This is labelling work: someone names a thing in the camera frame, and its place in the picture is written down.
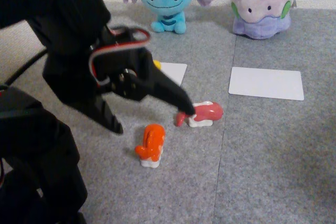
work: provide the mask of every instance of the green cheek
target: green cheek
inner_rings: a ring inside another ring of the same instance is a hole
[[[290,1],[287,1],[287,3],[285,4],[285,6],[283,7],[281,18],[284,18],[287,15],[287,13],[290,10],[290,6],[291,6]]]
[[[239,18],[239,13],[238,13],[238,9],[237,9],[237,6],[235,5],[235,3],[231,3],[231,8],[234,12],[234,14],[236,15],[237,18]]]

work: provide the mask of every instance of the white card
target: white card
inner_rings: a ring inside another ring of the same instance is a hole
[[[161,62],[161,71],[179,86],[182,84],[186,70],[186,64]]]
[[[304,100],[299,71],[233,67],[229,93],[251,97]]]

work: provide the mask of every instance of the orange sushi figure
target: orange sushi figure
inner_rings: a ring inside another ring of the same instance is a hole
[[[163,152],[165,130],[159,124],[150,124],[145,128],[142,146],[135,147],[143,167],[157,168]]]

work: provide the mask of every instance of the shrimp sushi toy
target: shrimp sushi toy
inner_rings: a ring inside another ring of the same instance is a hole
[[[213,121],[220,120],[223,116],[223,108],[216,102],[200,102],[194,103],[195,114],[187,117],[183,112],[179,112],[176,116],[176,126],[182,126],[187,119],[190,127],[204,127],[213,125]]]
[[[157,168],[163,153],[165,130],[159,124],[150,124],[145,128],[142,146],[135,147],[143,167]]]

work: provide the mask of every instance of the gray floor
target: gray floor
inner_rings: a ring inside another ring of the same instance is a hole
[[[154,18],[141,6],[108,8],[112,25],[150,29]],[[212,127],[176,128],[175,108],[111,94],[125,131],[117,137],[56,99],[41,78],[44,59],[15,83],[71,127],[88,223],[336,223],[336,12],[291,14],[290,30],[264,41],[231,34],[227,7],[193,6],[185,35],[153,34],[155,59],[188,64],[182,86],[192,100],[224,107]],[[232,66],[299,70],[305,100],[229,95]],[[166,129],[157,169],[133,153],[150,123]]]

